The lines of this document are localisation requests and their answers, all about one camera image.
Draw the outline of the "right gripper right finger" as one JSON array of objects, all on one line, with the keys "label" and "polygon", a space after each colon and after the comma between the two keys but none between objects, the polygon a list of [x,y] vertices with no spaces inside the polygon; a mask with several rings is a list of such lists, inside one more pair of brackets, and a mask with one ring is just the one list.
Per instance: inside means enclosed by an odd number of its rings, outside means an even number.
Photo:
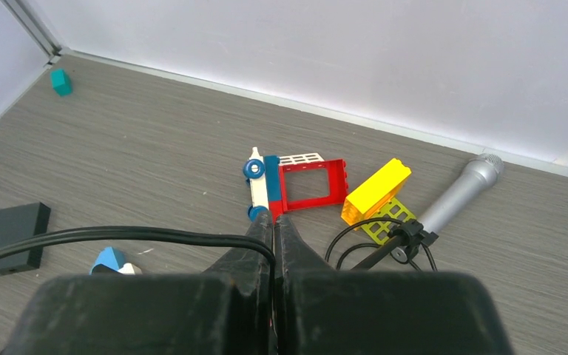
[{"label": "right gripper right finger", "polygon": [[337,271],[290,217],[274,224],[281,354],[512,354],[484,285],[468,274]]}]

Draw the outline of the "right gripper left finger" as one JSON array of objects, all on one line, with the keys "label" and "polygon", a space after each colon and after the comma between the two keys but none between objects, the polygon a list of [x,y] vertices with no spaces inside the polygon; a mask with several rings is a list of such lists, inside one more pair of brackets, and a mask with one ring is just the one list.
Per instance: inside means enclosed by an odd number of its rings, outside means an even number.
[{"label": "right gripper left finger", "polygon": [[232,248],[199,274],[71,275],[44,283],[5,354],[269,354],[270,268]]}]

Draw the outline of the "black network switch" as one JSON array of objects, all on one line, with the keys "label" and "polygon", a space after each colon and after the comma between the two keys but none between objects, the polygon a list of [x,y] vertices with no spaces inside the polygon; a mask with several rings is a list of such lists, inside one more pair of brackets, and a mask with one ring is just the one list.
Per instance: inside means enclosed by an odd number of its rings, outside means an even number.
[{"label": "black network switch", "polygon": [[[0,209],[0,248],[45,233],[50,213],[40,202]],[[39,268],[42,254],[42,248],[35,248],[1,258],[0,276]]]}]

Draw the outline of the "lime green grid plate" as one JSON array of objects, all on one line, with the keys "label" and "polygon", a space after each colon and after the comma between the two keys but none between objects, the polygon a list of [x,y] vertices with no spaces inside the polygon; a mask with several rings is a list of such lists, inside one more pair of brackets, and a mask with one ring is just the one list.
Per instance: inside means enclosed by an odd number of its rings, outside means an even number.
[{"label": "lime green grid plate", "polygon": [[[416,216],[396,197],[387,202],[372,218],[389,217],[402,222],[414,219]],[[377,245],[383,245],[388,239],[389,231],[396,226],[397,223],[389,220],[376,221],[366,224],[361,229],[372,239]]]}]

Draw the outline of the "yellow toy brick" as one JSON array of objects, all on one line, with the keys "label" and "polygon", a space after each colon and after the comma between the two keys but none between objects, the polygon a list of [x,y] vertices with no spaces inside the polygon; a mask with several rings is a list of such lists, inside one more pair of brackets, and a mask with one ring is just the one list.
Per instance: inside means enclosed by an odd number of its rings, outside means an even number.
[{"label": "yellow toy brick", "polygon": [[371,218],[397,195],[411,173],[399,159],[391,159],[345,198],[341,218],[349,226]]}]

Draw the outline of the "blue white toy brick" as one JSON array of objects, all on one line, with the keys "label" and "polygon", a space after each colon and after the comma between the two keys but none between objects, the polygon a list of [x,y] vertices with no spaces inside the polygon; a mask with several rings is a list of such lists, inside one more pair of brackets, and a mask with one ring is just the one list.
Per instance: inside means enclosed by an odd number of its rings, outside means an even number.
[{"label": "blue white toy brick", "polygon": [[124,275],[142,274],[142,270],[128,263],[124,254],[116,248],[106,247],[97,256],[89,274],[118,273]]}]

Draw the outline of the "red blue toy vehicle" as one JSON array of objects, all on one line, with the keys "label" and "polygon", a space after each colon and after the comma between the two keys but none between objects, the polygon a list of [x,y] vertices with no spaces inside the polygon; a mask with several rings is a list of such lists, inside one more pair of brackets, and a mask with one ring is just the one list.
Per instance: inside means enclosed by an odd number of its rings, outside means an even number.
[{"label": "red blue toy vehicle", "polygon": [[293,211],[341,204],[348,194],[346,162],[326,160],[317,152],[264,155],[254,146],[242,173],[251,193],[249,220],[263,211],[277,219]]}]

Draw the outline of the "silver microphone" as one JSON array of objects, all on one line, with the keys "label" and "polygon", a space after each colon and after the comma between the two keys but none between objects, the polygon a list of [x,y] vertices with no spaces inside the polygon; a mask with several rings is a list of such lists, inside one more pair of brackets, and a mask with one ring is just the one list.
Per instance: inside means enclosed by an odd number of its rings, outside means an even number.
[{"label": "silver microphone", "polygon": [[494,186],[504,171],[498,156],[484,153],[470,160],[451,186],[417,218],[427,234],[439,232],[472,200]]}]

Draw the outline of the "teal block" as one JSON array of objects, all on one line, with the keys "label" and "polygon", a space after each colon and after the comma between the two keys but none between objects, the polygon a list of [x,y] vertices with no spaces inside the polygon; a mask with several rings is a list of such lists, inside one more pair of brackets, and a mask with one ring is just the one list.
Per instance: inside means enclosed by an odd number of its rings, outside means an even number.
[{"label": "teal block", "polygon": [[66,70],[58,69],[50,73],[53,90],[61,97],[72,94],[72,82]]}]

